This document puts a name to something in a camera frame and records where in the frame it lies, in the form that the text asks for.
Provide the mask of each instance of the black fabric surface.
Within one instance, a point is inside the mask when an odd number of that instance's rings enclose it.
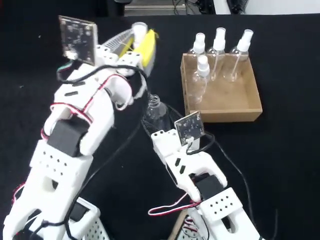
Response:
[[[319,66],[320,15],[148,16],[91,19],[100,42],[146,22],[159,35],[149,85],[165,103],[184,112],[180,63],[195,33],[213,42],[225,27],[226,50],[246,28],[254,31],[250,47],[263,114],[255,122],[205,124],[247,177],[258,231],[270,239],[275,208],[279,240],[318,239],[320,189]],[[13,189],[25,181],[29,162],[49,115],[59,84],[55,71],[62,57],[56,19],[6,22],[0,30],[0,222],[10,210]],[[137,123],[141,103],[116,115],[115,128],[94,155],[90,173]],[[208,151],[248,212],[243,181],[218,148]],[[83,197],[101,210],[116,240],[166,239],[178,214],[149,217],[148,209],[182,196],[141,129],[125,152],[91,183]]]

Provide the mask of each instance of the plastic bottle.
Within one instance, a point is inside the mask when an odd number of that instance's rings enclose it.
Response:
[[[254,32],[250,29],[244,30],[237,46],[230,51],[232,56],[224,63],[222,68],[223,77],[227,81],[236,81],[242,71],[244,63],[249,59],[248,50],[253,34]]]
[[[167,132],[171,129],[167,106],[160,101],[158,95],[150,94],[143,121],[147,122],[154,132],[160,130]]]
[[[210,81],[208,58],[205,55],[200,55],[197,57],[197,70],[188,84],[188,97],[192,103],[198,104],[202,101],[208,81]]]
[[[193,47],[188,51],[188,54],[192,54],[194,57],[198,57],[206,53],[206,35],[202,32],[199,32],[195,35],[195,41]]]
[[[208,54],[213,55],[213,68],[211,69],[211,80],[214,81],[220,73],[220,70],[225,60],[225,46],[226,46],[226,29],[218,27],[216,29],[213,46],[207,51]]]

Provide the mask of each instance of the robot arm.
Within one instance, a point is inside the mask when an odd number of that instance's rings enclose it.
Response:
[[[202,151],[192,155],[187,154],[190,145],[182,146],[180,134],[176,129],[155,132],[151,135],[151,139],[154,151],[165,165],[175,185],[198,203],[188,209],[188,215],[198,230],[192,233],[195,238],[262,239],[234,190],[227,187],[225,175],[209,154]],[[223,222],[225,218],[230,222],[230,228],[225,226]],[[183,240],[188,237],[182,228],[176,239]]]
[[[60,23],[64,33],[62,43],[65,55],[84,62],[64,83],[86,76],[105,65],[146,70],[144,59],[150,57],[150,52],[143,49],[149,50],[150,46],[141,47],[144,41],[137,51],[126,52],[130,44],[127,46],[125,42],[123,48],[123,39],[120,43],[118,38],[112,38],[112,41],[103,45],[95,45],[98,39],[95,35],[96,26],[91,22],[62,17]],[[68,38],[71,31],[73,37],[77,31],[76,41]],[[132,30],[125,32],[126,36],[128,34],[129,38],[124,39],[134,38]],[[83,44],[90,40],[92,44]],[[146,67],[152,68],[150,58],[149,63]],[[114,108],[118,111],[126,109],[146,89],[142,84],[141,91],[133,96],[129,84],[132,74],[125,67],[106,67],[81,81],[62,84],[56,91],[50,106],[51,114],[41,131],[43,139],[38,141],[30,161],[31,169],[24,188],[5,218],[2,233],[4,240],[11,240],[22,230],[37,209],[41,213],[29,229],[46,240],[67,240],[71,237],[85,240],[89,234],[92,240],[109,240],[99,219],[99,209],[77,196],[93,161],[92,154],[114,125]],[[70,208],[75,199],[76,204]],[[70,218],[66,218],[69,209]]]

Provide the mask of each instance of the bottle cap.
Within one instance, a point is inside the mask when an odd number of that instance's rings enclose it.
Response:
[[[215,33],[215,39],[213,41],[213,49],[216,51],[225,50],[226,46],[226,29],[223,27],[218,27]]]
[[[199,32],[195,35],[195,41],[193,43],[193,51],[196,54],[202,54],[205,52],[205,38],[206,35],[204,35],[202,32]]]
[[[252,38],[253,34],[254,34],[254,32],[250,29],[244,30],[244,33],[243,33],[241,39],[239,40],[236,48],[241,52],[247,52],[249,50],[251,38]]]
[[[206,77],[210,73],[208,58],[206,55],[200,55],[197,57],[197,73],[201,77]]]
[[[144,40],[148,31],[148,26],[144,22],[138,21],[132,24],[131,28],[134,35],[133,48],[136,49]]]

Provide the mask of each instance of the cardboard tray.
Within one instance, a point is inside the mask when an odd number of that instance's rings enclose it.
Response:
[[[214,58],[208,55],[210,67]],[[192,104],[188,100],[188,81],[192,80],[197,69],[197,59],[183,54],[181,61],[181,80],[185,114],[200,110],[205,123],[253,122],[262,113],[262,106],[256,79],[250,61],[243,66],[241,76],[235,82],[226,81],[221,74],[206,87],[202,101]]]

